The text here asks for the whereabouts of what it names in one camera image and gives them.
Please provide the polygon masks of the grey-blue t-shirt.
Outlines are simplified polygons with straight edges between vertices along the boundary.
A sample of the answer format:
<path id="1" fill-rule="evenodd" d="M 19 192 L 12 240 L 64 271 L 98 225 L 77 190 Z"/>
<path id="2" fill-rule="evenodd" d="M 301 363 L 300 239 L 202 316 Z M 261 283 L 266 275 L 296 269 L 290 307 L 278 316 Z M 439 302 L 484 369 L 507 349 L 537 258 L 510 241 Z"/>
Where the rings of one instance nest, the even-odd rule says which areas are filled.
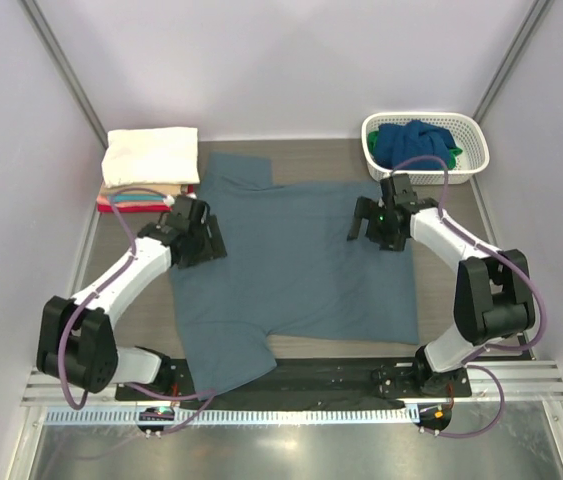
<path id="1" fill-rule="evenodd" d="M 377 183 L 277 185 L 268 159 L 214 152 L 197 195 L 227 254 L 170 273 L 196 389 L 225 393 L 272 371 L 271 335 L 418 343 L 412 253 L 348 239 Z"/>

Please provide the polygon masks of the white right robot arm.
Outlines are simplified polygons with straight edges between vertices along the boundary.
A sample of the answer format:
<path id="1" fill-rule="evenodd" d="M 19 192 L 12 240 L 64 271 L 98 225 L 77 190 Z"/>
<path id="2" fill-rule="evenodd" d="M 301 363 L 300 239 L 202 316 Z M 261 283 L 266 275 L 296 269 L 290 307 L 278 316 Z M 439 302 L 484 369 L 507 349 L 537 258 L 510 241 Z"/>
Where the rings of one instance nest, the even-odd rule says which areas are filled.
<path id="1" fill-rule="evenodd" d="M 408 376 L 417 394 L 445 396 L 466 362 L 534 326 L 528 262 L 518 250 L 502 251 L 479 239 L 439 202 L 419 198 L 408 175 L 392 174 L 380 186 L 379 200 L 357 199 L 347 238 L 365 235 L 392 252 L 404 251 L 413 240 L 455 273 L 453 323 L 417 350 Z"/>

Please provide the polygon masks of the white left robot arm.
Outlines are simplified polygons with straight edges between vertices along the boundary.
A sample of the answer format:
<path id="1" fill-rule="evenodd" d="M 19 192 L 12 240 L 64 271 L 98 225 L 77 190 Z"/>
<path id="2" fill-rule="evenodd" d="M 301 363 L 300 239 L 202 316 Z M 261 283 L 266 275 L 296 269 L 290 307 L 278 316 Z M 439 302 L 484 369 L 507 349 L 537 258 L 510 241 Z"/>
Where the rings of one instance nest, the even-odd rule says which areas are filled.
<path id="1" fill-rule="evenodd" d="M 60 382 L 99 393 L 124 385 L 159 400 L 176 383 L 172 360 L 143 347 L 120 347 L 115 326 L 155 279 L 226 257 L 220 227 L 203 200 L 179 195 L 165 200 L 155 222 L 129 235 L 130 246 L 97 280 L 69 298 L 54 296 L 42 311 L 37 369 Z"/>

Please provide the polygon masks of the beige folded t-shirt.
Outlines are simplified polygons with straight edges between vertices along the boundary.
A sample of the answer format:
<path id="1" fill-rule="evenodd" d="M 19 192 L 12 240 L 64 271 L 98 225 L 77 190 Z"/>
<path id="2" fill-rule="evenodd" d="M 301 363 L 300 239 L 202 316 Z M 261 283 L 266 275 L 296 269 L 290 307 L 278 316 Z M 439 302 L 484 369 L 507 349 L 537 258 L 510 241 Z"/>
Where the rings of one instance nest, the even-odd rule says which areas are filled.
<path id="1" fill-rule="evenodd" d="M 133 184 L 119 187 L 106 187 L 101 185 L 100 196 L 113 195 L 156 195 L 156 196 L 176 196 L 188 191 L 187 185 L 181 184 Z"/>

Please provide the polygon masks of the white folded t-shirt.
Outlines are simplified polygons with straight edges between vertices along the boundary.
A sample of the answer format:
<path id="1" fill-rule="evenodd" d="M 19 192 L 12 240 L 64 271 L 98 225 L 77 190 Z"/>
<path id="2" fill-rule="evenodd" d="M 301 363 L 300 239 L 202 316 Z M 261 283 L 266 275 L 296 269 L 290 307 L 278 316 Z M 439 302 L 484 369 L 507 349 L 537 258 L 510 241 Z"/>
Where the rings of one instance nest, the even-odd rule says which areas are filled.
<path id="1" fill-rule="evenodd" d="M 198 129 L 117 129 L 107 133 L 101 162 L 106 187 L 131 184 L 197 184 Z"/>

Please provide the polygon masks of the teal folded t-shirt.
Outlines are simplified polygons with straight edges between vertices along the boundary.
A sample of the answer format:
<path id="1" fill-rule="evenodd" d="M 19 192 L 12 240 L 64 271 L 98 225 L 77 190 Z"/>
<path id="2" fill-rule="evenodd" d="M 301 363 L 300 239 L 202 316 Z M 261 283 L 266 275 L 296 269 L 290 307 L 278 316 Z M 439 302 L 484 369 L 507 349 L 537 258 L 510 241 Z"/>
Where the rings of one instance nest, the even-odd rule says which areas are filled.
<path id="1" fill-rule="evenodd" d="M 115 195 L 99 195 L 97 202 L 100 204 L 109 204 L 113 199 L 117 204 L 163 204 L 164 197 L 155 194 L 146 193 L 125 193 Z"/>

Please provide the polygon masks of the white perforated plastic basket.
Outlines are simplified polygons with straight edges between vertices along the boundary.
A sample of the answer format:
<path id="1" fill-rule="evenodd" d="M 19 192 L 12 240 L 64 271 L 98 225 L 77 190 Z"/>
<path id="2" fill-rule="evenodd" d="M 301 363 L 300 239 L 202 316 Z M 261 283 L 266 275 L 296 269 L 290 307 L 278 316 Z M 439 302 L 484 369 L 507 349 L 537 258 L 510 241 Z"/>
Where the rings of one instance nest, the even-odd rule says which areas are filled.
<path id="1" fill-rule="evenodd" d="M 485 170 L 490 153 L 480 126 L 450 112 L 382 112 L 361 126 L 362 150 L 371 177 L 379 181 L 394 167 L 414 185 L 462 184 Z"/>

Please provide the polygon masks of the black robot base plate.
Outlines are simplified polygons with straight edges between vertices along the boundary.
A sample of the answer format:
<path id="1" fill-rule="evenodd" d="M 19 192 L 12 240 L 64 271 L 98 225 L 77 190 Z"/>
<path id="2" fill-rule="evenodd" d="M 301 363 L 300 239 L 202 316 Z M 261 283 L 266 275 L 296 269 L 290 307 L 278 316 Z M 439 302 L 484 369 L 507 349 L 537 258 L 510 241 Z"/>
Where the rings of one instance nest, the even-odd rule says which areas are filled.
<path id="1" fill-rule="evenodd" d="M 395 409 L 399 400 L 472 395 L 465 370 L 432 380 L 410 357 L 279 359 L 260 378 L 217 395 L 211 410 L 362 411 Z"/>

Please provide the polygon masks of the aluminium frame rail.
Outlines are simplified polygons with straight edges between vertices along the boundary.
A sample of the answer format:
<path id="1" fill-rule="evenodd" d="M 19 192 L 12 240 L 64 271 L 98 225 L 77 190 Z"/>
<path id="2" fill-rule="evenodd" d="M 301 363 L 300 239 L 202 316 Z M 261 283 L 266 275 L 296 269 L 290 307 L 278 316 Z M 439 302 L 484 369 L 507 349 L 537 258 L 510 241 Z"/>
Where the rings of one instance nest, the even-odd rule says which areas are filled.
<path id="1" fill-rule="evenodd" d="M 554 362 L 551 361 L 503 361 L 495 357 L 494 362 L 477 362 L 465 368 L 472 395 L 468 398 L 498 398 L 497 388 L 488 370 L 500 383 L 506 399 L 522 401 L 532 396 L 563 398 L 563 380 Z M 109 385 L 99 393 L 89 393 L 87 405 L 94 406 L 105 402 L 147 402 L 146 396 L 125 385 Z M 413 403 L 415 399 L 399 400 Z M 21 405 L 31 406 L 68 406 L 58 379 L 33 370 L 24 390 Z"/>

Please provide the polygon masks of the right aluminium corner post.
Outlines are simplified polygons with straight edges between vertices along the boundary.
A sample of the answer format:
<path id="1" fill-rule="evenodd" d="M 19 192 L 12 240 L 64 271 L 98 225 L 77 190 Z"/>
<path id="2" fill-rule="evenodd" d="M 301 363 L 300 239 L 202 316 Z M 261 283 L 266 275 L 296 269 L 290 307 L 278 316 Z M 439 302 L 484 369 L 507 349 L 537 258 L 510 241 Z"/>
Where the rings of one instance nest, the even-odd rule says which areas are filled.
<path id="1" fill-rule="evenodd" d="M 513 36 L 472 115 L 477 123 L 482 122 L 487 116 L 553 4 L 553 0 L 534 0 L 531 2 L 528 12 Z"/>

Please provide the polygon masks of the aluminium corner post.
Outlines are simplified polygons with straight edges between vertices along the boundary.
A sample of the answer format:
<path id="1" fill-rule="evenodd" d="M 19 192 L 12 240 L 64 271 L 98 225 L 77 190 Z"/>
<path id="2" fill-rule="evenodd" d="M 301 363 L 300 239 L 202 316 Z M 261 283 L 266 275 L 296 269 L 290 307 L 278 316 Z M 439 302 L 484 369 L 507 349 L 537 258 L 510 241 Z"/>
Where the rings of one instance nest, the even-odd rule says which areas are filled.
<path id="1" fill-rule="evenodd" d="M 534 0 L 531 2 L 528 12 L 513 36 L 472 115 L 477 123 L 482 122 L 487 116 L 553 4 L 553 0 Z"/>
<path id="2" fill-rule="evenodd" d="M 18 0 L 17 4 L 27 17 L 92 133 L 100 145 L 106 147 L 108 145 L 107 133 L 101 120 L 39 3 L 35 0 Z"/>

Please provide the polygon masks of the left aluminium corner post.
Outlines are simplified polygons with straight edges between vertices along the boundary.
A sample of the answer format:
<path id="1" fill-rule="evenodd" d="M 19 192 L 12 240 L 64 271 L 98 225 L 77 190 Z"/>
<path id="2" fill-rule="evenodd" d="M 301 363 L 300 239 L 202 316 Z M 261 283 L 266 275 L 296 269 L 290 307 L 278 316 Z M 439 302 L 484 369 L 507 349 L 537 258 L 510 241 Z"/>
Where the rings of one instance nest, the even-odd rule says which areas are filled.
<path id="1" fill-rule="evenodd" d="M 35 0 L 18 0 L 17 4 L 27 17 L 92 133 L 100 145 L 106 147 L 108 145 L 107 133 L 101 120 L 39 3 Z"/>

